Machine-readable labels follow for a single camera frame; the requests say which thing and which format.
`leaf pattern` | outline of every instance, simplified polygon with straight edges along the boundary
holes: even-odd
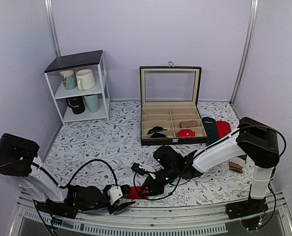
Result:
[[[201,102],[198,104],[201,117],[227,121],[231,128],[238,125],[231,106],[225,102]],[[140,102],[111,102],[110,121],[88,120],[67,123],[60,130],[45,165],[55,176],[66,184],[72,174],[85,162],[99,158],[107,161],[116,173],[119,184],[133,186],[133,162],[153,166],[160,164],[152,157],[159,146],[140,145]],[[202,149],[205,144],[172,146],[177,152],[186,155]],[[222,163],[201,177],[179,186],[172,196],[160,201],[138,200],[135,207],[180,207],[214,204],[246,199],[252,182],[254,163],[247,159],[243,174],[228,169]],[[137,185],[142,185],[145,176],[136,176]],[[83,168],[74,179],[74,185],[94,185],[103,189],[114,183],[113,176],[103,163],[93,162]],[[167,185],[168,194],[174,186]]]

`red object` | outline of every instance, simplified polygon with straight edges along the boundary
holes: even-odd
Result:
[[[182,129],[177,134],[177,137],[179,137],[179,138],[196,137],[196,133],[190,129]]]
[[[140,196],[138,196],[138,192],[140,192],[141,186],[136,186],[136,189],[138,192],[136,192],[136,189],[134,186],[130,187],[130,189],[131,189],[131,194],[126,197],[127,199],[142,199]]]
[[[231,127],[230,127],[230,124],[228,122],[217,121],[216,125],[217,125],[219,137],[221,139],[231,132]]]

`display case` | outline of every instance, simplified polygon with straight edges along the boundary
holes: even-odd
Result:
[[[207,141],[197,109],[200,76],[196,66],[140,67],[141,145]]]

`brown cloth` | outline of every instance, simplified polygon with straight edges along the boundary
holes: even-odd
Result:
[[[191,128],[191,127],[197,127],[196,120],[190,120],[190,121],[182,121],[180,122],[181,128]]]
[[[229,161],[229,170],[234,172],[243,173],[247,155],[235,157]]]

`metal grate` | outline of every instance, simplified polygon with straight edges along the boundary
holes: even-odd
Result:
[[[38,214],[34,211],[26,210],[24,216],[28,219],[42,222]],[[50,216],[42,213],[44,221],[50,224]],[[187,229],[162,229],[162,230],[134,230],[134,229],[118,229],[102,226],[94,226],[84,223],[72,222],[73,228],[55,225],[61,229],[72,230],[80,233],[87,233],[96,236],[207,236],[227,233],[225,224],[218,224],[206,227],[195,227]]]

